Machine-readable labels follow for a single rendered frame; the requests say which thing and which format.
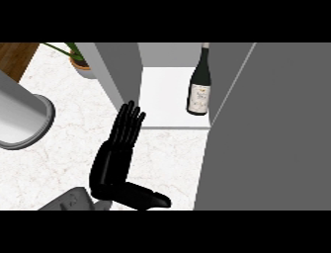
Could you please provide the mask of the green potted plant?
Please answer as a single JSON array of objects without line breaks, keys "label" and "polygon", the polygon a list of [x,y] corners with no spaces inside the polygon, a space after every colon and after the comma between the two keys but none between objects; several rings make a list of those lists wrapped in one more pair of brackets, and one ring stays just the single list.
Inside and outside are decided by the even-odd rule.
[{"label": "green potted plant", "polygon": [[58,52],[61,52],[70,60],[71,66],[79,73],[79,75],[86,79],[95,79],[95,74],[92,72],[92,69],[89,67],[89,64],[86,62],[86,59],[82,55],[82,52],[77,48],[77,45],[74,42],[67,42],[65,46],[68,47],[68,50],[61,49],[55,45],[46,42],[46,46],[55,49]]}]

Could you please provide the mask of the large dark grey cabinet door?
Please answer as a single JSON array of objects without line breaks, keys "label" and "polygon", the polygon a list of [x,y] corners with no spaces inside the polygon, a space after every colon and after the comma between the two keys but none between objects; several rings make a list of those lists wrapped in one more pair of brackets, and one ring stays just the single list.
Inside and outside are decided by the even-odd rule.
[{"label": "large dark grey cabinet door", "polygon": [[331,43],[256,45],[207,136],[204,210],[331,210]]}]

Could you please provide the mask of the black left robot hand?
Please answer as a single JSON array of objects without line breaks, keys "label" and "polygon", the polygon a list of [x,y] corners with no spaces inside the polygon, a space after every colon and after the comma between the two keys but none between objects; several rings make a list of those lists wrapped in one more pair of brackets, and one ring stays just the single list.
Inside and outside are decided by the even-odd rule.
[{"label": "black left robot hand", "polygon": [[136,140],[147,114],[130,101],[120,108],[108,139],[102,142],[89,173],[95,206],[108,210],[119,203],[138,211],[169,208],[170,198],[127,181]]}]

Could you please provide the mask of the grey open cabinet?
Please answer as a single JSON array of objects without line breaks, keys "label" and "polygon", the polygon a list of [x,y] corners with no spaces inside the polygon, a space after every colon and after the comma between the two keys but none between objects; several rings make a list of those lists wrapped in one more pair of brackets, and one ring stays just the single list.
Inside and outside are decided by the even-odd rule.
[{"label": "grey open cabinet", "polygon": [[187,112],[200,42],[79,42],[77,48],[116,109],[130,100],[147,112],[145,129],[210,129]]}]

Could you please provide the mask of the dark green wine bottle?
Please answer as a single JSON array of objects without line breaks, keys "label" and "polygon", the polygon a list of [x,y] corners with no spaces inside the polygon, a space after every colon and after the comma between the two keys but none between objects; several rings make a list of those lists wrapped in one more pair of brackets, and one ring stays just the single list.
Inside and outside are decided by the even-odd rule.
[{"label": "dark green wine bottle", "polygon": [[209,109],[212,78],[209,70],[209,43],[201,44],[198,63],[191,75],[187,98],[187,111],[204,116]]}]

